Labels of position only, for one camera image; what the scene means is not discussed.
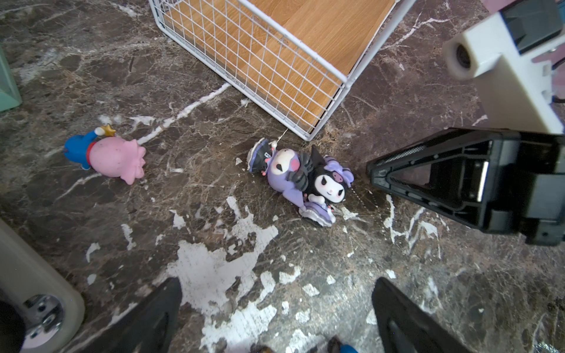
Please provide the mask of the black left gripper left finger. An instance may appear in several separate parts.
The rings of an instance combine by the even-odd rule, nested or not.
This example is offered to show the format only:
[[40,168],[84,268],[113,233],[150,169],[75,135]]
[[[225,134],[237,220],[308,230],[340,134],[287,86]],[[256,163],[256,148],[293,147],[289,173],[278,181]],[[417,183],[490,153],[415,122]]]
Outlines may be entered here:
[[182,300],[180,280],[170,277],[84,352],[168,352]]

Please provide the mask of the blue Doraemon figurine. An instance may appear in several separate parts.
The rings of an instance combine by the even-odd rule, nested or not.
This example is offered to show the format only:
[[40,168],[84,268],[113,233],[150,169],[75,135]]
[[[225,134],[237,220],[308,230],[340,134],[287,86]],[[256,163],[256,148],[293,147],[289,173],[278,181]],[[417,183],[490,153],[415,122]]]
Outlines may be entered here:
[[358,351],[349,344],[342,343],[334,336],[328,342],[327,353],[358,353]]

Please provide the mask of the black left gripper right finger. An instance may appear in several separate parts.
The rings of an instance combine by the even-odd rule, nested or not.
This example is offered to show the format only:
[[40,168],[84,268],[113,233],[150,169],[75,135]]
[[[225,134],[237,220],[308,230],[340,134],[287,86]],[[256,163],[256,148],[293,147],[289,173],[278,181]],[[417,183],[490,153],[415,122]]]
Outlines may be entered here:
[[386,353],[470,352],[385,277],[376,280],[372,305]]

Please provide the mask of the large purple Kuromi doll figurine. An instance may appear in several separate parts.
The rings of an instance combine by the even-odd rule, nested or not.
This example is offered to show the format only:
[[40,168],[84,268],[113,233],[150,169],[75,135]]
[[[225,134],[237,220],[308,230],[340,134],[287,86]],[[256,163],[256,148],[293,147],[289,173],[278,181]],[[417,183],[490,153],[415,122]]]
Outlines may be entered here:
[[305,209],[304,192],[309,186],[313,163],[308,153],[292,149],[277,150],[275,141],[260,139],[247,155],[250,173],[262,173],[275,191],[297,206]]

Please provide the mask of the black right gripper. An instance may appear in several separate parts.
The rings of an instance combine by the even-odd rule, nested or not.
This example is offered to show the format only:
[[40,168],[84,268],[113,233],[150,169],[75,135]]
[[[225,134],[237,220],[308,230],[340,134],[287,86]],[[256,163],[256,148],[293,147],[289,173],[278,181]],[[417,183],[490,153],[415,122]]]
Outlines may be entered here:
[[564,242],[564,136],[442,130],[366,164],[375,188],[489,234]]

